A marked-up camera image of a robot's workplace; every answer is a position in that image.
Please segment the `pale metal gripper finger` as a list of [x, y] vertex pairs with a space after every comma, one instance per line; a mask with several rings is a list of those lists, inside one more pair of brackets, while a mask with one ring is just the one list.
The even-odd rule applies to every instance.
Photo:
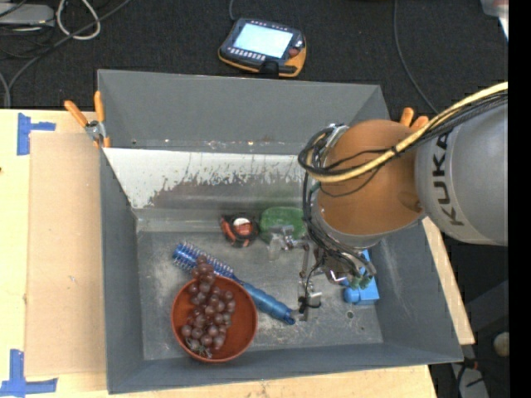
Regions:
[[309, 243], [304, 239], [294, 238], [293, 226], [275, 226], [270, 229], [269, 260], [278, 260], [284, 251], [309, 251]]
[[321, 298], [322, 293], [315, 291], [312, 284], [299, 284], [297, 315], [301, 322], [311, 322], [319, 317]]

